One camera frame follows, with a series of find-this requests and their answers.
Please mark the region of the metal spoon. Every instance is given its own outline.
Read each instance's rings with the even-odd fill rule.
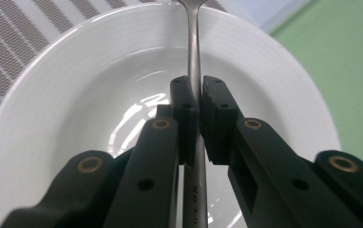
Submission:
[[[201,106],[199,8],[207,0],[178,0],[188,17],[188,78],[198,107]],[[184,168],[183,228],[208,227],[204,143],[197,129],[195,167]]]

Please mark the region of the brass screw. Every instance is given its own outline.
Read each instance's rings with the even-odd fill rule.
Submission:
[[[104,161],[99,157],[88,157],[81,160],[77,168],[80,173],[92,173],[102,167],[103,164]]]
[[[162,130],[166,129],[170,125],[170,122],[165,120],[157,120],[152,125],[154,128]]]
[[[246,125],[246,127],[254,130],[258,130],[262,127],[261,123],[255,120],[248,120],[244,122],[244,124]]]
[[[359,169],[354,161],[342,156],[331,156],[329,162],[335,168],[348,173],[356,173]]]

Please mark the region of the silver utensil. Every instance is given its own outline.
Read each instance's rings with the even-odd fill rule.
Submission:
[[[201,70],[199,46],[199,8],[207,0],[178,0],[188,17],[188,78],[198,107],[201,106]],[[205,150],[197,129],[195,167],[184,168],[183,228],[208,227]]]

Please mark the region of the gray striped cloth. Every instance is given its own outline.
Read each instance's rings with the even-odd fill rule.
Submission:
[[[249,13],[242,10],[241,1],[246,0],[209,0],[206,6],[252,21]],[[284,1],[301,3],[308,0]],[[0,104],[24,67],[60,34],[100,13],[148,2],[155,1],[0,0]]]

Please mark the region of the white bowl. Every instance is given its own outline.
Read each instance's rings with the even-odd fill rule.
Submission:
[[[223,79],[245,116],[267,121],[306,159],[339,149],[328,108],[284,47],[213,9],[200,11],[200,39],[202,75]],[[132,129],[186,74],[186,47],[184,8],[154,3],[94,17],[46,48],[0,108],[0,222],[37,203],[76,154],[132,146]],[[210,226],[244,226],[226,167],[207,169]]]

